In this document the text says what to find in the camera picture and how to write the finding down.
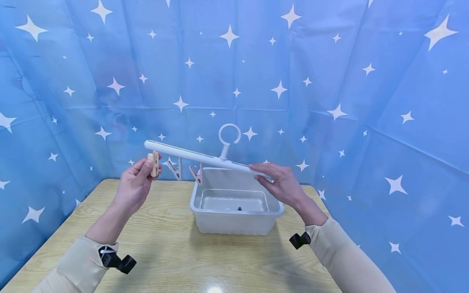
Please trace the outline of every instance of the wooden clothespin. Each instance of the wooden clothespin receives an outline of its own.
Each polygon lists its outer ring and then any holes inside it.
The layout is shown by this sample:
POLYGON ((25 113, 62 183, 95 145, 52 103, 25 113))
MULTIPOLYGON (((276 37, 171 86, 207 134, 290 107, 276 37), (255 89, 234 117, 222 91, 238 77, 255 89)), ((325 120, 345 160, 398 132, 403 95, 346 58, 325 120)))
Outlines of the wooden clothespin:
POLYGON ((196 180, 197 184, 198 185, 202 185, 203 183, 203 180, 204 180, 204 175, 202 174, 202 163, 200 163, 200 168, 199 168, 199 172, 196 173, 194 171, 194 169, 192 168, 192 166, 189 166, 189 169, 190 169, 190 172, 192 174, 192 176, 194 177, 194 179, 196 180))
POLYGON ((152 160, 152 162, 153 162, 153 169, 151 170, 150 175, 152 177, 158 176, 158 172, 159 172, 159 154, 158 154, 158 152, 154 150, 152 154, 148 154, 147 158, 149 160, 152 160))

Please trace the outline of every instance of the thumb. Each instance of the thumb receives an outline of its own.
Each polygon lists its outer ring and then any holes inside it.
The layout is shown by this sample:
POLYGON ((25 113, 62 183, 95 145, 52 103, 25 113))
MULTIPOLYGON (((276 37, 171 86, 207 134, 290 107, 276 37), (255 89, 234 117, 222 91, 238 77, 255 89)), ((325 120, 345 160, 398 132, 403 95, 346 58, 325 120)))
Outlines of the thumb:
POLYGON ((256 180, 262 186, 264 186, 265 189, 267 189, 267 191, 269 191, 271 195, 274 195, 275 186, 269 180, 267 180, 264 176, 259 176, 259 175, 254 176, 254 178, 256 178, 256 180))
POLYGON ((143 164, 137 176, 134 178, 135 184, 141 186, 145 182, 145 180, 147 180, 147 177, 148 175, 150 175, 152 169, 153 162, 151 160, 146 160, 145 164, 143 164))

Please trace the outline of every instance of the black wrist strap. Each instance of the black wrist strap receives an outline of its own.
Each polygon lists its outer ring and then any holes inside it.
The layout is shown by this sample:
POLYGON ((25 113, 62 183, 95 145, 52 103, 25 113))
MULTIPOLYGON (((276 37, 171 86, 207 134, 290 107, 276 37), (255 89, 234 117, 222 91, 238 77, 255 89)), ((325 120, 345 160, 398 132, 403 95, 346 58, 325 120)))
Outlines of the black wrist strap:
POLYGON ((115 250, 107 245, 102 246, 98 250, 98 253, 99 257, 101 258, 101 261, 103 262, 103 266, 105 266, 106 268, 117 268, 117 270, 123 272, 126 275, 137 264, 137 261, 129 255, 126 255, 126 257, 121 260, 117 256, 115 250))
POLYGON ((303 235, 298 235, 298 233, 296 233, 295 235, 293 235, 291 238, 290 238, 290 243, 296 248, 296 249, 299 249, 301 246, 307 244, 307 245, 310 245, 311 244, 311 237, 308 235, 308 233, 303 233, 303 235))

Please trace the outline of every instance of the forearm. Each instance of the forearm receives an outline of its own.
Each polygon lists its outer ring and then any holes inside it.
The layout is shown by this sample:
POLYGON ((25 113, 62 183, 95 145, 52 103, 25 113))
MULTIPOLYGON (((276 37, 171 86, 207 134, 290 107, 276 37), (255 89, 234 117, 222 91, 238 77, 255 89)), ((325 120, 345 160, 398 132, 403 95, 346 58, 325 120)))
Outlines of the forearm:
MULTIPOLYGON (((108 268, 104 267, 98 250, 103 245, 81 236, 60 259, 57 268, 33 290, 33 293, 94 292, 108 268)), ((118 244, 110 246, 118 250, 118 244)))
POLYGON ((85 236, 97 243, 114 245, 130 216, 126 208, 111 204, 85 236))
POLYGON ((381 270, 312 198, 300 197, 294 209, 305 223, 311 249, 343 292, 395 293, 381 270))

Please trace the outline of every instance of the beige sleeve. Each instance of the beige sleeve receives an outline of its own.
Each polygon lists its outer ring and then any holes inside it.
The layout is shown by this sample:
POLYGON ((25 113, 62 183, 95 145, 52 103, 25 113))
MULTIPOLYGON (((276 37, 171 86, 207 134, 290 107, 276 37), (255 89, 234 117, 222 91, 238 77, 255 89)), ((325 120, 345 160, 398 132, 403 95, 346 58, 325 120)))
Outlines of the beige sleeve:
MULTIPOLYGON (((102 246, 85 236, 79 237, 33 293, 94 292, 108 270, 98 254, 102 246)), ((119 244, 109 247, 117 251, 119 244)))
POLYGON ((344 293, 396 293, 374 262, 329 218, 322 226, 306 226, 311 248, 344 293))

